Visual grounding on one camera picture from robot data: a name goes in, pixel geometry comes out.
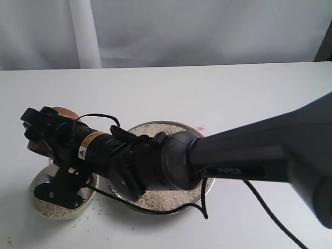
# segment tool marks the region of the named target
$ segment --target white backdrop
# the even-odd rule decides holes
[[[0,0],[0,70],[312,61],[331,0]]]

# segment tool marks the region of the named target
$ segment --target white tabletop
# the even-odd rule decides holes
[[[0,248],[10,248],[9,237],[13,248],[297,248],[236,180],[216,181],[206,200],[208,220],[195,209],[164,217],[139,214],[99,196],[78,219],[38,218],[26,193],[47,159],[26,149],[20,117],[27,107],[62,106],[79,115],[116,116],[124,128],[173,120],[204,127],[202,133],[210,135],[295,110],[331,92],[332,63],[12,71],[0,72],[0,84]],[[111,124],[102,118],[84,122],[104,131]],[[331,248],[332,231],[290,185],[254,185],[304,244]]]

